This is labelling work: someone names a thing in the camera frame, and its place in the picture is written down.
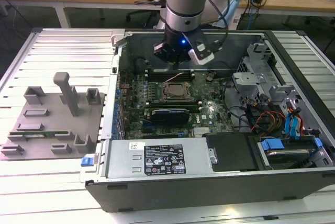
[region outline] blue tab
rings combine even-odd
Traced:
[[[286,121],[285,121],[285,133],[289,133],[289,123],[291,121],[291,113],[287,114]]]
[[[298,125],[298,118],[294,117],[293,118],[293,122],[292,122],[292,126],[291,126],[291,132],[290,132],[290,136],[294,137],[295,139],[298,139],[299,137],[297,136],[297,125]]]
[[[270,149],[268,143],[266,141],[262,141],[261,142],[262,148],[264,151],[267,151],[268,149]]]
[[[93,161],[94,161],[94,158],[83,157],[81,166],[93,166],[94,165]]]
[[[318,148],[323,147],[321,139],[315,138],[314,141],[315,141],[315,144],[317,145]]]
[[[281,139],[265,139],[261,142],[264,151],[284,149]]]

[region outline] robotic arm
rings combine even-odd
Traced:
[[[221,45],[209,43],[200,29],[206,0],[166,0],[165,35],[154,45],[154,54],[165,62],[178,64],[190,59],[204,65],[214,59]]]

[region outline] white sticker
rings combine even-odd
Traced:
[[[144,150],[145,142],[130,142],[129,149],[130,150]]]

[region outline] green circuit board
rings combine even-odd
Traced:
[[[124,90],[124,112],[127,115],[125,124],[126,139],[147,139],[147,138],[184,138],[196,136],[194,129],[199,127],[209,132],[233,131],[231,119],[227,116],[222,96],[222,83],[224,79],[213,79],[206,81],[206,72],[195,73],[191,82],[186,82],[186,101],[201,101],[199,113],[190,113],[187,124],[180,126],[156,126],[146,119],[144,114],[148,112],[147,101],[164,102],[163,86],[166,82],[148,82],[144,75],[130,77],[127,90]]]

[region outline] side panel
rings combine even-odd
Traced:
[[[106,212],[301,199],[335,183],[329,172],[134,183],[86,182]]]

